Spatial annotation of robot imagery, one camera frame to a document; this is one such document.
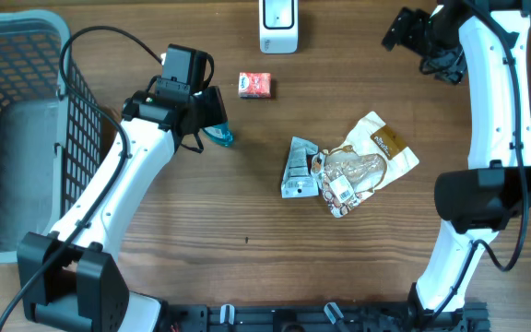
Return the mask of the blue mouthwash bottle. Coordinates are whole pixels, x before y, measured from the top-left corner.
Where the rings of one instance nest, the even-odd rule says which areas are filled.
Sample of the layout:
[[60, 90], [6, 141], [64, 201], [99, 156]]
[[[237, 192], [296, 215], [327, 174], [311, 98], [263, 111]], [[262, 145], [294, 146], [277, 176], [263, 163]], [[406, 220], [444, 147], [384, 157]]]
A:
[[209, 126], [209, 127], [203, 128], [202, 131], [213, 142], [223, 147], [230, 147], [232, 143], [234, 142], [234, 136], [232, 132], [230, 131], [228, 123]]

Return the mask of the small red packet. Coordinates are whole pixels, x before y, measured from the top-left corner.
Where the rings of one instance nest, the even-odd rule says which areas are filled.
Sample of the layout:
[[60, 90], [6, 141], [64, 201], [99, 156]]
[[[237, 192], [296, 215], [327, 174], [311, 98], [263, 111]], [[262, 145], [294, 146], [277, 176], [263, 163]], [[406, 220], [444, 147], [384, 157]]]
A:
[[241, 72], [239, 74], [238, 95], [245, 99], [267, 99], [272, 96], [270, 73]]

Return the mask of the clear bag with printed card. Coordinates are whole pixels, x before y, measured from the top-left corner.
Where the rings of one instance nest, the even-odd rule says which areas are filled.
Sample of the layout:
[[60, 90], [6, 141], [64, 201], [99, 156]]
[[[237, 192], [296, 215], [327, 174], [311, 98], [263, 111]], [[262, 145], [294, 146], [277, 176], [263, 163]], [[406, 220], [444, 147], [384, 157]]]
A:
[[311, 176], [309, 159], [319, 152], [313, 142], [294, 136], [280, 186], [283, 198], [303, 198], [318, 195], [318, 184]]

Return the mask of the white box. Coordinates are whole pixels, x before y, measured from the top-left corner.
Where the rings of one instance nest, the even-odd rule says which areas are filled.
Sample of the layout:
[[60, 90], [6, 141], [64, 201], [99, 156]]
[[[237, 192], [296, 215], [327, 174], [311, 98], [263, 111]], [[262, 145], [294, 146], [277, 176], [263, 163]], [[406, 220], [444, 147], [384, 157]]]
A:
[[312, 157], [311, 176], [331, 214], [342, 218], [418, 164], [404, 138], [370, 112], [339, 147]]

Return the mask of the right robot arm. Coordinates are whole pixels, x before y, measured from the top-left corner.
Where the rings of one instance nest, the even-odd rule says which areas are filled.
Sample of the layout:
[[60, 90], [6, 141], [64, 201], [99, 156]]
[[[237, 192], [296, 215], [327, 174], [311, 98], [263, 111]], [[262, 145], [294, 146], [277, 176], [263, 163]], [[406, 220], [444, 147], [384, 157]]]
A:
[[469, 82], [472, 132], [467, 167], [441, 174], [434, 202], [441, 226], [431, 259], [412, 285], [407, 326], [417, 331], [476, 327], [483, 313], [466, 288], [492, 241], [519, 219], [508, 272], [525, 245], [531, 209], [531, 110], [527, 39], [531, 0], [449, 0], [434, 11], [403, 8], [383, 37], [420, 58], [422, 74]]

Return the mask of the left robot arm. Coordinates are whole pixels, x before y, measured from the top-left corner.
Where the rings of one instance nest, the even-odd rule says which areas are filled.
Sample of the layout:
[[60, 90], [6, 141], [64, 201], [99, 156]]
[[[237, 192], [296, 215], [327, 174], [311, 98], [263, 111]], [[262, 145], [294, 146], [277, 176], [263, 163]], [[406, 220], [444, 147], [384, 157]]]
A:
[[124, 103], [117, 136], [76, 203], [46, 235], [18, 247], [25, 317], [64, 331], [167, 331], [169, 305], [129, 290], [116, 260], [128, 226], [184, 136], [221, 125], [227, 115], [211, 85], [214, 60], [171, 44], [153, 91]]

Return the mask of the white barcode scanner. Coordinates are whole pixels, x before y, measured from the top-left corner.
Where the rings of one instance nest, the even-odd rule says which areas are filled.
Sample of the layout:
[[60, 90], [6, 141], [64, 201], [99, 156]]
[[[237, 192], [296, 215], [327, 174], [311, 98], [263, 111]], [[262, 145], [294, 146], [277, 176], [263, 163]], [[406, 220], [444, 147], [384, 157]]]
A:
[[259, 44], [262, 53], [295, 53], [299, 43], [299, 1], [259, 0]]

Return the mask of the grey plastic mesh basket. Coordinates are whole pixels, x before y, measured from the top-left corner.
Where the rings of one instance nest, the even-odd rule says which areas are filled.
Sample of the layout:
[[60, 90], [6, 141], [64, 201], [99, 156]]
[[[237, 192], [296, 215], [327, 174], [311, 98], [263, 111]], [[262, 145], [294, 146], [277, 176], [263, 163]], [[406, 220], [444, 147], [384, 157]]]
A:
[[46, 234], [99, 168], [102, 120], [47, 10], [0, 13], [0, 264], [29, 231]]

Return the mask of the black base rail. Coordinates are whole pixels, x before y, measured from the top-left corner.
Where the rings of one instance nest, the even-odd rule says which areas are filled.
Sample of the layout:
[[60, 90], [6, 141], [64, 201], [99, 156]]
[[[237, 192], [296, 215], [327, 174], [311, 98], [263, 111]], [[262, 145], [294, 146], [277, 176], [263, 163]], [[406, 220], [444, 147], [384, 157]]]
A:
[[162, 310], [158, 331], [285, 332], [422, 331], [430, 317], [418, 315], [407, 302], [372, 302], [361, 306], [329, 302], [314, 306], [169, 305]]

